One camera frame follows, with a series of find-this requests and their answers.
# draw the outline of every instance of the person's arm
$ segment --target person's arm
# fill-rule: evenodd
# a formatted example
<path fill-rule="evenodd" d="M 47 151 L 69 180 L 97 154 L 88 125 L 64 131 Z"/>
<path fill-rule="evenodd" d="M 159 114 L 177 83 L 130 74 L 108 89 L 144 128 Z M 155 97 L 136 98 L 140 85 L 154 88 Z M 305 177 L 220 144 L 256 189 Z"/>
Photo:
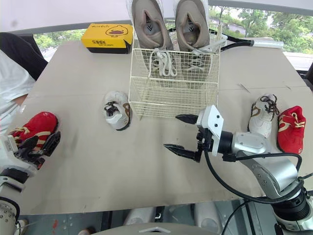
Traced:
<path fill-rule="evenodd" d="M 34 84 L 29 73 L 0 50 L 0 97 L 21 105 Z"/>
<path fill-rule="evenodd" d="M 23 102 L 24 102 L 24 100 L 26 99 L 27 95 L 28 95 L 28 94 L 25 94 L 25 95 L 22 95 L 22 96 L 20 96 L 20 97 L 17 97 L 17 98 L 15 98 L 13 101 L 14 101 L 15 103 L 17 103 L 18 105 L 21 105 L 21 104 L 23 104 Z"/>

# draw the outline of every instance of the red children's shoe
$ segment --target red children's shoe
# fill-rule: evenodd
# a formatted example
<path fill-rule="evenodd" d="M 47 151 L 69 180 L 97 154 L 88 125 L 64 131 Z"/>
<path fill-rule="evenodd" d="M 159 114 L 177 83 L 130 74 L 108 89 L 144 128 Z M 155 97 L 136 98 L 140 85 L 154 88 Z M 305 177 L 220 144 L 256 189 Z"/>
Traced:
<path fill-rule="evenodd" d="M 300 106 L 287 109 L 278 116 L 277 144 L 280 150 L 296 154 L 302 152 L 305 123 Z"/>
<path fill-rule="evenodd" d="M 15 128 L 10 135 L 14 136 L 17 146 L 30 137 L 38 136 L 35 149 L 40 150 L 49 135 L 56 131 L 57 126 L 58 119 L 53 113 L 41 112 L 32 117 L 23 127 Z"/>

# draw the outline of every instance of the white wire basket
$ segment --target white wire basket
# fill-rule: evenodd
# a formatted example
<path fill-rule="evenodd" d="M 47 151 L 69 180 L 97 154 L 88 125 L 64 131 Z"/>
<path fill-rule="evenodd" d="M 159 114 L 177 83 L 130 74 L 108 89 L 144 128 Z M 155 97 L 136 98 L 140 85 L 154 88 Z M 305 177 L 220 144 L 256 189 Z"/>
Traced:
<path fill-rule="evenodd" d="M 174 23 L 167 23 L 174 28 Z M 210 24 L 210 44 L 222 39 L 222 29 L 218 24 Z M 221 46 L 213 53 L 202 56 L 204 70 L 188 70 L 187 62 L 194 58 L 192 52 L 179 51 L 176 32 L 170 32 L 174 50 L 168 51 L 176 76 L 163 76 L 152 72 L 149 76 L 152 49 L 140 48 L 136 33 L 132 50 L 129 103 L 134 113 L 142 116 L 174 118 L 179 114 L 195 114 L 207 105 L 216 105 Z"/>

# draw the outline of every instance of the gray sneaker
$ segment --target gray sneaker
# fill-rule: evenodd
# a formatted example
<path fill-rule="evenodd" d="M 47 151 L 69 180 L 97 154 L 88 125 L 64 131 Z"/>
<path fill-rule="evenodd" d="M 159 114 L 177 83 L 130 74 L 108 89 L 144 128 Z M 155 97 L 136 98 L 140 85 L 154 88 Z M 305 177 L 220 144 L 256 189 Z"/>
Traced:
<path fill-rule="evenodd" d="M 134 25 L 149 76 L 164 78 L 176 76 L 172 59 L 166 50 L 173 50 L 169 33 L 162 15 L 162 5 L 158 0 L 126 0 L 128 12 Z"/>
<path fill-rule="evenodd" d="M 180 0 L 176 6 L 176 32 L 179 49 L 193 52 L 181 55 L 181 70 L 189 81 L 205 81 L 209 74 L 211 56 L 201 52 L 210 44 L 206 4 L 202 0 Z M 202 83 L 188 83 L 199 88 Z"/>

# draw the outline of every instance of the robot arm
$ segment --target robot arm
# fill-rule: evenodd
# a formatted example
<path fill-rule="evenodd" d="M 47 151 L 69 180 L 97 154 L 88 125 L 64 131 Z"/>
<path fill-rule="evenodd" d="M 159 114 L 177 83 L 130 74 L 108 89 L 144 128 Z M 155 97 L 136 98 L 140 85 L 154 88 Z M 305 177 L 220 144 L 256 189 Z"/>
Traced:
<path fill-rule="evenodd" d="M 45 162 L 43 156 L 52 154 L 60 137 L 60 132 L 50 135 L 42 150 L 33 151 L 37 136 L 27 139 L 19 147 L 12 136 L 0 136 L 0 234 L 14 234 L 24 183 L 36 175 Z"/>
<path fill-rule="evenodd" d="M 235 133 L 222 131 L 224 119 L 215 106 L 208 106 L 199 116 L 178 115 L 178 119 L 196 124 L 198 151 L 184 149 L 183 146 L 165 144 L 175 154 L 200 162 L 204 151 L 206 161 L 213 176 L 232 193 L 260 203 L 268 203 L 273 207 L 278 222 L 277 234 L 288 234 L 287 231 L 313 231 L 313 203 L 306 194 L 303 181 L 298 179 L 301 157 L 295 154 L 271 154 L 269 141 L 257 133 Z M 259 182 L 267 199 L 254 198 L 240 193 L 227 185 L 215 172 L 208 152 L 213 156 L 223 154 L 223 160 L 240 161 L 248 167 Z M 298 157 L 295 167 L 286 156 Z"/>

